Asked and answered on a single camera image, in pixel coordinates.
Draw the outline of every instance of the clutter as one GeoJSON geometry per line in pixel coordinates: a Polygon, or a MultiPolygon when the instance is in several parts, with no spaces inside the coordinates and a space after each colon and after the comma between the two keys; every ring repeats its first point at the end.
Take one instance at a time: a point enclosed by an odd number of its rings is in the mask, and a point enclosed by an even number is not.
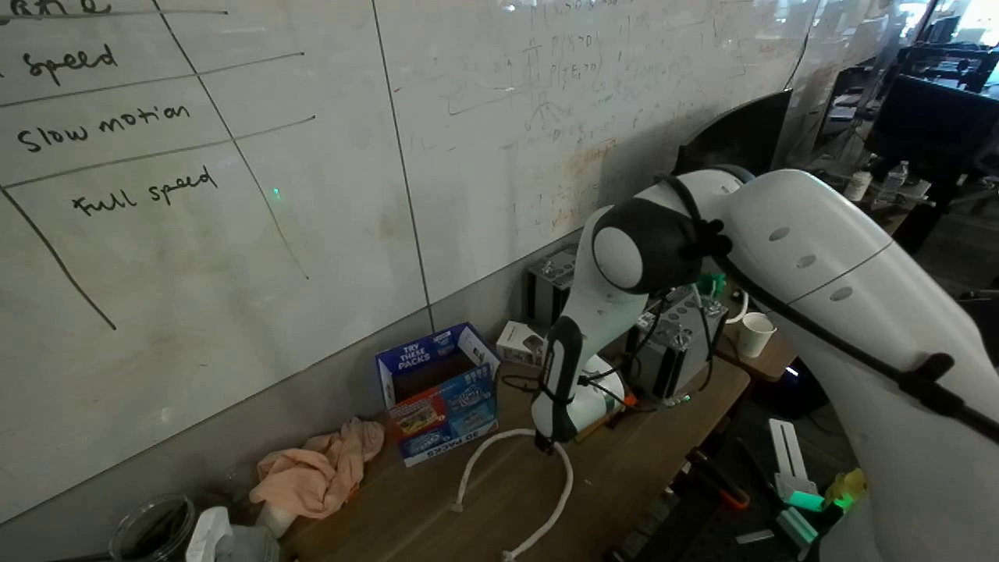
{"type": "Polygon", "coordinates": [[[276,562],[280,546],[267,527],[234,527],[225,506],[199,512],[183,562],[276,562]]]}
{"type": "Polygon", "coordinates": [[[178,558],[188,546],[194,521],[195,506],[188,495],[149,501],[122,519],[119,529],[110,539],[110,558],[178,558]]]}
{"type": "Polygon", "coordinates": [[[496,428],[499,354],[470,325],[451,325],[377,353],[389,434],[405,465],[434,460],[496,428]]]}
{"type": "Polygon", "coordinates": [[[380,425],[352,418],[333,434],[313,436],[303,449],[272,453],[257,465],[258,483],[248,498],[267,506],[276,538],[294,521],[289,515],[327,519],[359,489],[364,463],[380,442],[380,425]]]}
{"type": "Polygon", "coordinates": [[[538,332],[530,332],[530,325],[505,321],[496,341],[496,353],[502,365],[541,367],[546,341],[538,332]]]}

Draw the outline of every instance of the wooden table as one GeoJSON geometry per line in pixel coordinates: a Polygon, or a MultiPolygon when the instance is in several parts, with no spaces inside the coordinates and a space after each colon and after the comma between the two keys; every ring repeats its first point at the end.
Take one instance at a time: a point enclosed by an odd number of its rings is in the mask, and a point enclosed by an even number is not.
{"type": "MultiPolygon", "coordinates": [[[[782,371],[788,348],[773,337],[757,371],[782,371]]],[[[712,385],[690,402],[635,412],[567,445],[574,494],[559,525],[521,558],[598,562],[642,519],[648,498],[673,478],[746,390],[749,378],[713,358],[712,385]]],[[[527,428],[530,397],[499,385],[499,425],[527,428]]],[[[559,456],[535,449],[527,436],[492,442],[469,483],[466,512],[451,512],[466,460],[476,442],[416,468],[395,449],[370,463],[369,478],[343,512],[298,521],[284,548],[303,562],[389,562],[389,558],[499,558],[541,527],[565,483],[559,456]]]]}

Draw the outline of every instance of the pink cloth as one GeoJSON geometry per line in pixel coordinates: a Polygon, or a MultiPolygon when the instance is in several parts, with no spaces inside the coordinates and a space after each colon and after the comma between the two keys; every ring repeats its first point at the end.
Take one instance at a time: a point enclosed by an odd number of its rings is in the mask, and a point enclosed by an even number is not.
{"type": "Polygon", "coordinates": [[[257,465],[258,483],[248,498],[303,519],[327,519],[354,494],[380,442],[380,425],[352,418],[333,434],[306,439],[306,449],[267,453],[257,465]]]}

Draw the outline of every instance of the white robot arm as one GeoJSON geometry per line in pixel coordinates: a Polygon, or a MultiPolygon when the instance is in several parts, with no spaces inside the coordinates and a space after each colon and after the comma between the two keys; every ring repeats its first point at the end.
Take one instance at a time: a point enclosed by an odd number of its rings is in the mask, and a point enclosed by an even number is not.
{"type": "Polygon", "coordinates": [[[538,434],[570,439],[618,404],[609,393],[625,387],[595,353],[648,293],[690,283],[701,256],[769,308],[866,470],[866,498],[823,538],[820,558],[996,558],[999,373],[980,332],[872,217],[805,172],[744,188],[726,172],[690,172],[595,211],[550,335],[538,434]]]}

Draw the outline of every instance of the white bottle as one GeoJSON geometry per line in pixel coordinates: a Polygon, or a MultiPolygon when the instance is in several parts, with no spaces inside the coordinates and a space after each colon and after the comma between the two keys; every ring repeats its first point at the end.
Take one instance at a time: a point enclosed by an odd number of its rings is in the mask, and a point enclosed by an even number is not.
{"type": "Polygon", "coordinates": [[[872,172],[853,172],[841,196],[860,203],[866,196],[872,180],[872,172]]]}
{"type": "Polygon", "coordinates": [[[914,180],[912,188],[906,188],[902,192],[900,192],[900,210],[914,210],[914,206],[922,206],[922,203],[928,203],[930,199],[930,180],[914,180]]]}
{"type": "Polygon", "coordinates": [[[882,174],[882,184],[874,192],[872,210],[888,210],[906,180],[908,180],[908,158],[902,158],[894,172],[882,174]]]}

